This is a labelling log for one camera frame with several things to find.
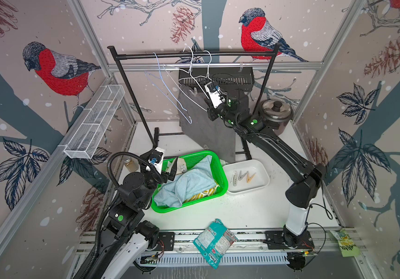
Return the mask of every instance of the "black metal stand leg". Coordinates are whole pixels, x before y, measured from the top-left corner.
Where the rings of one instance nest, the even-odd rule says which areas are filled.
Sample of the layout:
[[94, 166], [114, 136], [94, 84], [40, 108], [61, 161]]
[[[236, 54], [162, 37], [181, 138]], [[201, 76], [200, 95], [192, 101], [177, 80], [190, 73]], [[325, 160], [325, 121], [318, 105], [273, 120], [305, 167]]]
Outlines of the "black metal stand leg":
[[[279, 52], [280, 45], [281, 45], [280, 43], [275, 44], [275, 49], [273, 50], [274, 53]], [[275, 55], [273, 55], [270, 59], [270, 63], [268, 64], [268, 68], [266, 70], [265, 77], [262, 82], [262, 87], [260, 87], [260, 94], [259, 94], [259, 97], [257, 98], [257, 102], [256, 102], [256, 106], [254, 107], [253, 114], [255, 114], [257, 111], [257, 107], [259, 105], [260, 99], [262, 98], [262, 94], [265, 91], [266, 82], [268, 81], [268, 78], [270, 77], [271, 69], [273, 68], [273, 63], [275, 62], [275, 59], [276, 59]]]
[[124, 68], [122, 68], [121, 60], [119, 60], [117, 58], [118, 53], [116, 52], [116, 49], [114, 48], [114, 46], [108, 46], [107, 48], [110, 50], [110, 53], [113, 56], [113, 59], [116, 62], [116, 65], [118, 66], [119, 72], [121, 73], [122, 78], [124, 79], [125, 86], [127, 87], [128, 92], [130, 93], [131, 99], [133, 100], [133, 103], [136, 106], [136, 110], [138, 111], [138, 114], [140, 115], [141, 121], [144, 124], [147, 134], [150, 137], [150, 141], [152, 142], [153, 148], [156, 148], [157, 144], [153, 140], [152, 134], [147, 126], [147, 122], [144, 118], [143, 112], [141, 111], [140, 105], [138, 104], [138, 100], [135, 97], [135, 93], [133, 93], [133, 90], [131, 89], [130, 82], [128, 81], [127, 76], [125, 75]]
[[158, 127], [155, 128], [155, 132], [153, 133], [153, 141], [158, 146], [158, 142], [160, 141], [160, 128]]
[[247, 160], [252, 160], [253, 157], [251, 157], [251, 153], [249, 152], [249, 148], [248, 148], [248, 144], [246, 142], [245, 139], [243, 139], [242, 137], [240, 138], [242, 140], [242, 146], [243, 146], [243, 150], [245, 151], [245, 157]]

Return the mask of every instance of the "yellow striped cloth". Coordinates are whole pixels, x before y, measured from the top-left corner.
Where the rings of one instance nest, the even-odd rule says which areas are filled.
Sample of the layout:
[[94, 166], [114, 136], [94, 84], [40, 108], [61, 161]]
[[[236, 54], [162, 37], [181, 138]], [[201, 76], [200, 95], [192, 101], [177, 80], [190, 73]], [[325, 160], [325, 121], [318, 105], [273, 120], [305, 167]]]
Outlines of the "yellow striped cloth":
[[199, 193], [197, 195], [194, 195], [192, 198], [186, 199], [183, 203], [187, 203], [188, 201], [193, 201], [193, 200], [196, 200], [196, 199], [201, 199], [201, 198], [204, 198], [204, 197], [212, 196], [212, 195], [215, 194], [215, 192], [217, 190], [217, 187], [219, 187], [219, 184], [216, 181], [215, 182], [215, 187], [213, 187], [213, 188], [211, 188], [209, 190], [203, 191], [203, 192], [201, 192], [201, 193]]

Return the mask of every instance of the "white wire mesh basket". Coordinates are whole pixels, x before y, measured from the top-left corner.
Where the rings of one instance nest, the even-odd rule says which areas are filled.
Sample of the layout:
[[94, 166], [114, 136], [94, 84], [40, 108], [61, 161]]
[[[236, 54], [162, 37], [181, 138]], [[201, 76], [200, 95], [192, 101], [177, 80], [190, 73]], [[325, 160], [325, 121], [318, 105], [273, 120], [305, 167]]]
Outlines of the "white wire mesh basket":
[[92, 158], [124, 94], [122, 85], [105, 86], [101, 96], [67, 144], [64, 152], [68, 157]]

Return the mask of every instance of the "light blue towel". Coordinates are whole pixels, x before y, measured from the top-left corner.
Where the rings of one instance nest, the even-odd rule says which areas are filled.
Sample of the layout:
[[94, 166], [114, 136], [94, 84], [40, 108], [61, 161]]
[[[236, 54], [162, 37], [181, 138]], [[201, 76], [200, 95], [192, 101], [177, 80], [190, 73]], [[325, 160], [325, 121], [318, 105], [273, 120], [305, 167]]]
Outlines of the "light blue towel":
[[215, 187], [211, 172], [212, 156], [208, 155], [191, 170], [164, 184], [153, 200], [158, 206], [181, 207], [186, 199]]

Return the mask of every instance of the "red bird illustration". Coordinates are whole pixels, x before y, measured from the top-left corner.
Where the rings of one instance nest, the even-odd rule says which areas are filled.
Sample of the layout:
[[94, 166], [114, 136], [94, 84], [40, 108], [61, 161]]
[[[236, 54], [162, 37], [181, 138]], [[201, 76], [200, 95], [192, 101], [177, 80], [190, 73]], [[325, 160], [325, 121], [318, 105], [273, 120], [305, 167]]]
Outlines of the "red bird illustration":
[[[261, 8], [246, 10], [239, 20], [242, 23], [242, 47], [245, 51], [273, 51], [277, 42], [281, 43], [277, 56], [290, 56], [299, 61], [306, 62], [296, 55], [282, 38], [282, 34], [275, 30], [265, 18]], [[268, 59], [268, 56], [253, 56], [253, 59]]]
[[[383, 0], [376, 1], [376, 2], [372, 3], [371, 6], [372, 6], [372, 5], [375, 5], [376, 3], [380, 3], [380, 2], [382, 2], [382, 1], [383, 1]], [[383, 17], [386, 16], [387, 12], [389, 12], [389, 10], [390, 10], [391, 8], [398, 9], [398, 14], [399, 14], [398, 17], [400, 17], [400, 0], [387, 0], [386, 2], [389, 2], [389, 5], [386, 6], [386, 7], [387, 7], [387, 11], [386, 11], [386, 12], [383, 12], [383, 13], [384, 13]]]
[[76, 108], [82, 107], [79, 105], [79, 93], [88, 87], [90, 75], [101, 68], [76, 59], [72, 55], [47, 49], [39, 42], [32, 42], [24, 48], [23, 59], [26, 68], [34, 69], [54, 92], [77, 97], [77, 105], [73, 108], [73, 112]]

